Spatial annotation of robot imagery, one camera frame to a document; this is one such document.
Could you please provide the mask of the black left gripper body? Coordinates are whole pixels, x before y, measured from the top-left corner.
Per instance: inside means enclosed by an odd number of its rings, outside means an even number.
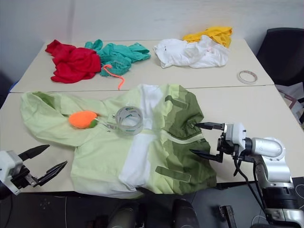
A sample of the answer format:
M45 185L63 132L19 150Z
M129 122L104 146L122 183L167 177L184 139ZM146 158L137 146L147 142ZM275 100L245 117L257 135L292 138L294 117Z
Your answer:
M12 176L11 182L18 188L26 188L27 186L35 187L38 185L38 179L31 175L26 166L22 166L19 173Z

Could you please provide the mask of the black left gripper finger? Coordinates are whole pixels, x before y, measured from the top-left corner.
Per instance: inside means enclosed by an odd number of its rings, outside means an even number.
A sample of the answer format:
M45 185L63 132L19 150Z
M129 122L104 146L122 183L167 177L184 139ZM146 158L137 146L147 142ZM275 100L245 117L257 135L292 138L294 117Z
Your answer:
M25 152L19 154L19 157L22 159L22 161L26 161L27 159L32 159L38 156L39 154L41 154L43 151L45 151L49 146L50 146L49 144L45 144L34 148L30 148Z
M64 161L60 164L55 165L51 169L49 169L46 174L38 179L38 185L43 186L46 184L48 181L53 179L55 176L57 176L66 166L68 161Z

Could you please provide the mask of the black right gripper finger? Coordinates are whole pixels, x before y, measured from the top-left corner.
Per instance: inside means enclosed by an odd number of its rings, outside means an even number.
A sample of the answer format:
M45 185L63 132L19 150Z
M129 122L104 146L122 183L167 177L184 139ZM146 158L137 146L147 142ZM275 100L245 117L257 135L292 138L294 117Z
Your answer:
M225 123L204 122L204 123L196 123L195 126L201 129L207 129L207 130L217 129L223 131L225 128Z
M202 150L190 149L190 151L203 159L212 160L212 161L216 161L219 163L223 162L223 153L222 152L220 152L216 155L212 155L212 154L207 153L206 151L202 151Z

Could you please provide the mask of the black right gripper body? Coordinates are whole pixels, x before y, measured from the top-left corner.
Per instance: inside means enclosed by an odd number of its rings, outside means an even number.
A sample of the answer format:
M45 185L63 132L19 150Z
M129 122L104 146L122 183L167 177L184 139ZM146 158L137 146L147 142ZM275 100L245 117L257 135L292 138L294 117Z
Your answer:
M231 155L233 158L238 157L239 145L234 144L231 140L227 140L226 134L222 133L220 138L218 138L217 151L221 157L223 157L224 154Z

